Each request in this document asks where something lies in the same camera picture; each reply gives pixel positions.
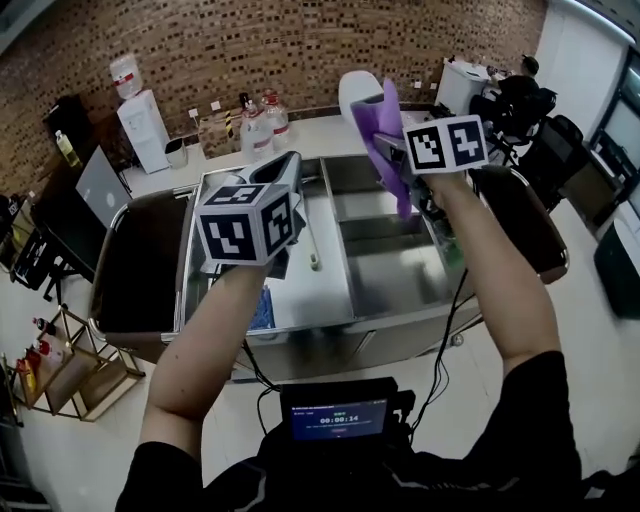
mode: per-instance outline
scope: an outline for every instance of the person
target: person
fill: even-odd
[[[499,403],[464,459],[415,453],[408,442],[327,459],[279,436],[276,427],[255,457],[204,487],[203,421],[230,374],[267,275],[265,268],[235,267],[158,362],[117,510],[402,509],[438,496],[573,496],[580,459],[551,299],[463,176],[426,180],[464,252],[504,375]]]
[[[469,113],[479,115],[483,121],[496,124],[500,122],[506,105],[510,105],[514,112],[522,110],[525,108],[526,100],[540,90],[535,79],[539,69],[540,64],[535,57],[523,55],[519,75],[498,80],[496,71],[493,70],[489,80],[491,85],[500,89],[500,96],[496,101],[482,95],[474,96],[471,98]]]

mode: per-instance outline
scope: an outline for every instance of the display screen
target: display screen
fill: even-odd
[[[386,400],[293,407],[293,438],[314,441],[381,434],[386,412]]]

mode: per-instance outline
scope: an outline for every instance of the white wall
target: white wall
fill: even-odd
[[[538,83],[558,93],[551,115],[567,116],[589,139],[609,105],[628,45],[575,7],[551,3],[536,53]]]

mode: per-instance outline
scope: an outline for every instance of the yellow bottle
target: yellow bottle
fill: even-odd
[[[60,148],[62,156],[64,156],[65,160],[69,162],[71,167],[82,165],[78,155],[76,155],[76,152],[71,145],[71,141],[69,141],[69,137],[63,134],[60,130],[56,132],[56,144]]]

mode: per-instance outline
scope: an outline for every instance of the black wire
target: black wire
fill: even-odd
[[[258,409],[258,421],[260,422],[262,432],[264,432],[265,436],[267,435],[267,429],[264,427],[264,421],[262,421],[262,412],[260,412],[260,401],[269,393],[271,393],[271,391],[271,388],[266,388],[265,390],[263,390],[262,393],[260,393],[260,396],[258,396],[258,401],[256,402],[256,409]]]
[[[251,361],[251,364],[253,366],[253,371],[256,374],[256,379],[258,379],[258,382],[260,382],[263,386],[271,389],[271,391],[277,391],[279,393],[280,386],[271,382],[267,378],[267,376],[264,373],[262,373],[262,370],[260,370],[260,366],[258,366],[258,362],[256,361],[256,358],[254,357],[253,352],[249,348],[249,344],[247,343],[246,339],[242,342],[242,348],[247,354],[249,361]]]
[[[462,306],[464,306],[467,302],[469,302],[475,296],[476,296],[475,293],[472,293],[471,295],[469,295],[466,299],[464,299],[460,304],[456,306],[456,311],[458,311]]]
[[[424,412],[425,412],[427,406],[429,404],[433,403],[440,395],[442,395],[442,393],[444,393],[444,390],[448,386],[449,372],[447,371],[446,367],[444,367],[444,363],[442,363],[442,354],[443,354],[444,349],[446,348],[447,342],[449,340],[449,332],[451,331],[451,324],[453,323],[453,316],[455,315],[455,313],[456,313],[456,311],[458,309],[456,307],[456,302],[458,301],[458,296],[460,295],[460,292],[462,291],[462,286],[464,285],[464,281],[465,281],[465,279],[467,277],[467,273],[468,273],[468,270],[465,269],[465,271],[462,273],[462,277],[460,278],[460,284],[458,285],[458,289],[456,290],[456,293],[453,296],[453,301],[451,302],[451,309],[449,310],[449,316],[447,318],[447,324],[446,324],[445,329],[444,329],[444,336],[442,337],[442,343],[440,344],[440,349],[438,350],[438,355],[436,356],[436,361],[435,361],[434,367],[433,367],[433,370],[434,370],[433,385],[431,386],[431,390],[429,391],[429,394],[427,395],[427,399],[425,400],[424,404],[422,404],[422,407],[420,408],[420,412],[418,413],[418,417],[413,422],[413,425],[411,425],[410,440],[411,440],[412,443],[413,443],[414,433],[415,433],[416,429],[418,428],[418,426],[420,425],[420,422],[422,421],[422,417],[424,416]],[[445,385],[445,388],[435,398],[433,398],[437,387],[442,382],[442,370],[440,369],[441,366],[444,368],[444,371],[445,371],[445,373],[447,375],[447,384]]]
[[[267,376],[264,373],[262,373],[262,370],[260,369],[260,366],[258,366],[258,362],[256,361],[256,358],[254,357],[253,352],[249,348],[249,344],[247,343],[246,339],[242,342],[242,348],[247,354],[249,361],[251,361],[251,364],[253,366],[253,372],[256,375],[256,379],[260,384],[262,384],[266,388],[260,393],[260,395],[258,395],[258,400],[256,401],[256,409],[258,411],[258,421],[260,422],[260,427],[262,428],[262,432],[266,436],[267,429],[265,428],[264,421],[262,420],[262,411],[260,410],[260,402],[265,396],[267,396],[272,391],[275,391],[276,393],[280,393],[281,387],[271,382],[267,378]]]

